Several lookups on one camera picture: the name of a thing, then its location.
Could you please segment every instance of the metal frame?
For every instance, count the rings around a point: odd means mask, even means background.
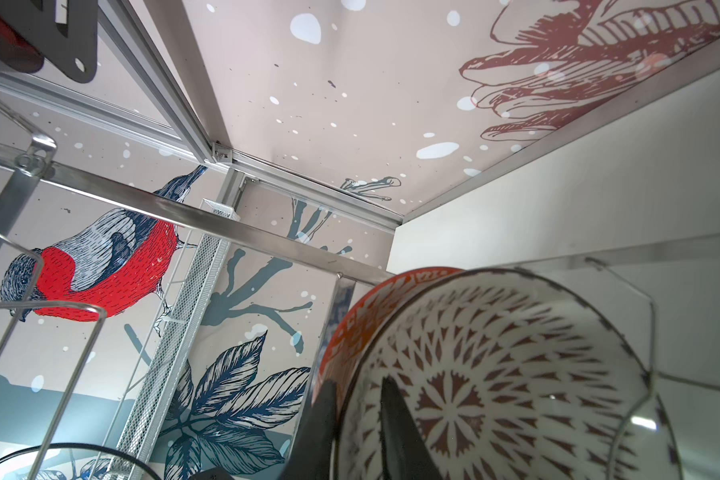
[[[405,215],[426,214],[720,69],[720,38]]]

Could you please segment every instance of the ceiling panel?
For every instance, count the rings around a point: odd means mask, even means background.
[[[400,213],[720,36],[720,0],[183,1],[234,148]]]

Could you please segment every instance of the bird tail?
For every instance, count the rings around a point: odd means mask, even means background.
[[[174,178],[168,182],[165,187],[155,191],[154,193],[174,201],[181,201],[186,193],[190,191],[190,187],[192,187],[192,184],[195,183],[195,180],[200,178],[206,170],[208,170],[208,167],[200,165],[192,170],[191,173]]]

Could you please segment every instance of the white wall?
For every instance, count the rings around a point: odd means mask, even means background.
[[[397,229],[388,269],[476,268],[720,232],[720,71]],[[720,260],[619,272],[660,306],[659,366],[720,384]],[[610,278],[549,275],[603,311],[636,351],[646,304]],[[720,478],[720,394],[660,393],[694,472]]]

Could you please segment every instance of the bird illustration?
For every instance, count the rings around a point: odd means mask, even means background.
[[[205,170],[199,166],[188,175],[172,179],[154,194],[181,202]],[[45,266],[30,299],[91,303],[105,308],[108,317],[123,312],[149,293],[163,299],[160,282],[181,244],[175,225],[115,208],[77,235],[42,250],[33,249],[42,256]],[[0,285],[3,302],[21,300],[36,263],[23,254],[10,263]],[[164,299],[163,307],[167,308]],[[30,311],[21,315],[22,322]],[[98,318],[95,313],[69,308],[40,308],[36,313],[77,322]]]

